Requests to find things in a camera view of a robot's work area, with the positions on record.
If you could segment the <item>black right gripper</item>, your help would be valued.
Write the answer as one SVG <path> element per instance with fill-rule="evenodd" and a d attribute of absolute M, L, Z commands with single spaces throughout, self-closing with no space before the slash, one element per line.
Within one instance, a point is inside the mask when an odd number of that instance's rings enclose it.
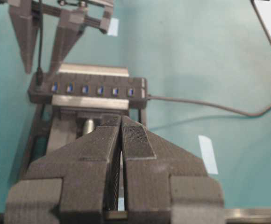
<path fill-rule="evenodd" d="M 58 71 L 74 44 L 83 35 L 86 26 L 96 28 L 104 34 L 107 33 L 114 12 L 114 2 L 112 0 L 79 0 L 75 4 L 66 0 L 58 1 L 61 6 L 76 6 L 77 9 L 72 11 L 47 4 L 40 6 L 34 0 L 10 0 L 8 4 L 10 19 L 27 74 L 32 71 L 36 38 L 39 30 L 39 18 L 33 12 L 42 12 L 43 14 L 59 17 L 50 61 L 50 73 Z M 101 19 L 88 15 L 88 4 L 103 8 Z"/>

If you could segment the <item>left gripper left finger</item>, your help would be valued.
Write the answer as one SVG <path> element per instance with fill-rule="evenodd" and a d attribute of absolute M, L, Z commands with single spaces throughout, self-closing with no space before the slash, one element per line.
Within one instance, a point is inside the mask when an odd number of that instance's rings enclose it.
<path fill-rule="evenodd" d="M 7 197 L 7 224 L 101 224 L 115 201 L 120 116 L 33 161 Z"/>

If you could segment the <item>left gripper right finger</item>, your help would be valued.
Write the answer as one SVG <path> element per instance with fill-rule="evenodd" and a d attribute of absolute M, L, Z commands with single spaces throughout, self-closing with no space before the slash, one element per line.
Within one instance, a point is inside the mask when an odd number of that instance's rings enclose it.
<path fill-rule="evenodd" d="M 223 224 L 224 195 L 201 158 L 121 120 L 124 195 L 131 224 Z"/>

